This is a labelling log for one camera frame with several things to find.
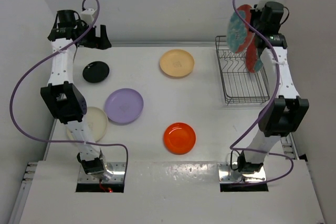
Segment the purple plate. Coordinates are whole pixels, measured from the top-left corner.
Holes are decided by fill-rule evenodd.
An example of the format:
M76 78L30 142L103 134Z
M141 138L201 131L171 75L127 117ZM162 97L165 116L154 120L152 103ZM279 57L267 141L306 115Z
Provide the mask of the purple plate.
M130 88L122 88L108 96L104 111L110 121L117 124L128 124L141 115L143 107L144 100L139 92Z

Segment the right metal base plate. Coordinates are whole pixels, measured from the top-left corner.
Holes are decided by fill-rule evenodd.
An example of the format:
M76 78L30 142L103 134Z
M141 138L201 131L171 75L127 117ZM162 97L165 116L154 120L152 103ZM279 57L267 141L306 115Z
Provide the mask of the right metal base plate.
M262 167L258 172L239 172L237 162L218 163L218 175L221 184L259 183L266 181L266 173Z

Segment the tan plate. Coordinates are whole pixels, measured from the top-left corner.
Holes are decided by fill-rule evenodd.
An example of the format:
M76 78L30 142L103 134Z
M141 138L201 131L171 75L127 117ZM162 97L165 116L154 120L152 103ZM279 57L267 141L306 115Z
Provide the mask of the tan plate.
M188 76L194 69L193 56L182 49L172 49L165 52L159 60L161 70L173 78Z

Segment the metal base plate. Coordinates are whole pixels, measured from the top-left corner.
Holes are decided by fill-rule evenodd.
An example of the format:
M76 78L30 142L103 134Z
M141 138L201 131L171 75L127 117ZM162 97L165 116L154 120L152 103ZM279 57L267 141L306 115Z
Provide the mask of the metal base plate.
M124 181L126 163L123 162L108 162L107 173L102 177L88 175L80 167L78 180L79 184L98 184L102 180L105 184L122 184Z
M221 184L259 183L266 181L266 173L262 167L258 172L239 172L237 162L218 163L218 175Z

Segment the cream plate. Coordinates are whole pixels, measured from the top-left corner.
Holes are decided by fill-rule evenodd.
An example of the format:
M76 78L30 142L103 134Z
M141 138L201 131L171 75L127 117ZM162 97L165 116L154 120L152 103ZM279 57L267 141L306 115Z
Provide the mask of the cream plate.
M65 124L66 134L71 141L98 142L108 126L108 118L103 110L90 106L82 121L71 121Z

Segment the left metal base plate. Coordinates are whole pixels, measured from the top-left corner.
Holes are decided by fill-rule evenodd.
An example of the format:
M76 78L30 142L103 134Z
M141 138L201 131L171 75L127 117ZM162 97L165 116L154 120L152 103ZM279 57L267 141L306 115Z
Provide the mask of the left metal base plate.
M126 163L123 162L108 162L107 173L102 177L88 175L80 167L78 180L79 184L98 184L102 180L105 184L122 184L124 181Z

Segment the black plate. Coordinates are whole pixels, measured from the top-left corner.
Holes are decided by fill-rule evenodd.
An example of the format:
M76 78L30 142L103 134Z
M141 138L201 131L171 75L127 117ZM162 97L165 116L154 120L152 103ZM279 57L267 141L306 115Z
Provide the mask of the black plate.
M110 73L109 66L102 61L94 61L86 65L82 71L83 78L89 83L99 83Z

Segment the red teal floral plate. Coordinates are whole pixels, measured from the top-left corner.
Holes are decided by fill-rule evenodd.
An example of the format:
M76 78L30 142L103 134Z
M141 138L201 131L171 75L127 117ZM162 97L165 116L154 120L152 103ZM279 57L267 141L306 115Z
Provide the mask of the red teal floral plate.
M255 46L255 37L252 39L250 45L246 49L245 64L247 70L251 73L259 72L263 67L263 63Z
M229 50L235 54L244 51L251 43L254 34L249 27L238 17L236 12L230 17L226 41Z

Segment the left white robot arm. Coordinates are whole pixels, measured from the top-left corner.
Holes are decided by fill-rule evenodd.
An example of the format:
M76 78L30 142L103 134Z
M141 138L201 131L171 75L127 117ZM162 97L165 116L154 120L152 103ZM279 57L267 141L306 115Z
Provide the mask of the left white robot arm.
M106 26L101 25L100 36L96 28L82 20L74 10L59 10L48 36L53 52L50 78L40 94L47 108L71 134L78 148L77 160L85 174L108 181L112 168L106 162L86 120L87 103L73 83L73 62L78 46L105 50L111 47Z

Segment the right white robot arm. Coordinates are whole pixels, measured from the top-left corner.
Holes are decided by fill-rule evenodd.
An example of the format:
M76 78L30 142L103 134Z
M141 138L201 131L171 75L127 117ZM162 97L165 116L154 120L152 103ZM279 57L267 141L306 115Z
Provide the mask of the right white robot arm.
M267 107L261 112L258 132L237 159L240 173L252 174L263 167L273 146L297 130L309 108L308 99L296 90L287 60L287 42L279 32L285 7L267 2L261 10L251 11L251 25L258 31L254 38L256 59L252 70L263 66L273 92Z

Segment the orange plate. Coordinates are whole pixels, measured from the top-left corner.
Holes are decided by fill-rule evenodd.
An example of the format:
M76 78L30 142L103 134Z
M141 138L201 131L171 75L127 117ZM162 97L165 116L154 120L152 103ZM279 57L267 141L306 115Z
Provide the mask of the orange plate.
M194 129L186 123L176 122L169 125L163 133L163 144L172 154L184 155L190 152L196 143Z

